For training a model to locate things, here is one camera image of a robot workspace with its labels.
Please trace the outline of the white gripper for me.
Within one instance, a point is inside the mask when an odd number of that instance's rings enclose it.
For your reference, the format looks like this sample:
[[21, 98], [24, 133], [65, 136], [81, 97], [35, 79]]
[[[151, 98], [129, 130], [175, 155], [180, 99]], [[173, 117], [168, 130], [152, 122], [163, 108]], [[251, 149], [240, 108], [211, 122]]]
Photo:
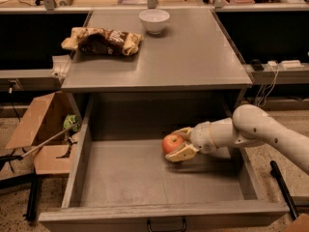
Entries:
[[176, 150], [167, 154], [165, 158], [171, 162], [178, 162], [193, 159], [198, 152], [209, 154], [217, 150], [211, 136], [211, 123], [204, 122], [194, 128], [186, 127], [174, 130], [174, 134], [181, 136], [185, 141]]

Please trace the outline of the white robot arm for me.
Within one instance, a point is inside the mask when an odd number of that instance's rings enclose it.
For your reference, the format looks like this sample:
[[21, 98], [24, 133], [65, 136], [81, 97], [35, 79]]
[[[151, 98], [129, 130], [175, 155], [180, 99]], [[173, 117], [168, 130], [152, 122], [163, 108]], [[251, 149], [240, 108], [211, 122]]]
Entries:
[[309, 174], [309, 138], [278, 123], [260, 107], [239, 106], [230, 118], [204, 122], [175, 131], [184, 139], [166, 155], [171, 162], [190, 160], [198, 153], [209, 154], [224, 147], [252, 147], [266, 143]]

